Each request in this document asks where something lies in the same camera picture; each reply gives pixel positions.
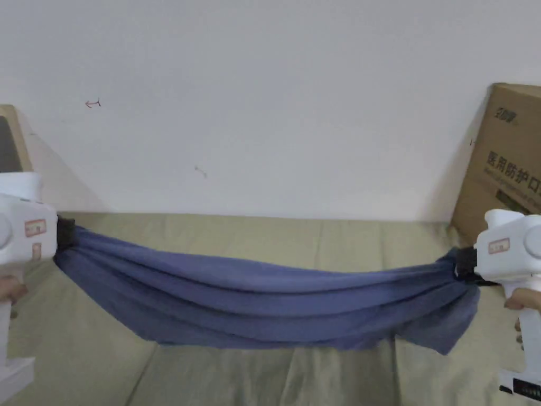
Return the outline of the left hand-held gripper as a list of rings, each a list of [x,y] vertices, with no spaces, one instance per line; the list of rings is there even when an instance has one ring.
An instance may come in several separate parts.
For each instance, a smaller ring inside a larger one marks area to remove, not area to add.
[[[23,281],[24,271],[73,244],[75,222],[42,201],[43,179],[35,172],[1,173],[1,277]],[[7,355],[12,301],[1,300],[1,401],[34,379],[33,358]]]

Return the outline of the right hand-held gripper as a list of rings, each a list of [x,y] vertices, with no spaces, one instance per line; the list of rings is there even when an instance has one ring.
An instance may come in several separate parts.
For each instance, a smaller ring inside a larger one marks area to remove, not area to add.
[[[517,288],[540,291],[540,215],[493,209],[485,221],[488,228],[475,244],[457,251],[455,278],[479,287],[501,285],[506,298]],[[540,401],[540,313],[523,309],[519,322],[525,369],[501,370],[499,389]]]

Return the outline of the person's right hand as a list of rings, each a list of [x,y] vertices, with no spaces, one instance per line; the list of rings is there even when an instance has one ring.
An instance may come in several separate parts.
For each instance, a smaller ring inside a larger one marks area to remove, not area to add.
[[[511,297],[506,299],[505,308],[515,311],[533,309],[540,313],[540,291],[517,288]]]

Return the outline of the person's left hand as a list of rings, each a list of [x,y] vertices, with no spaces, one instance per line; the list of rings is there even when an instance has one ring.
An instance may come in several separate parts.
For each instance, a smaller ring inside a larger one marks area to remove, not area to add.
[[[2,276],[0,279],[0,300],[14,305],[28,292],[26,285],[13,276]]]

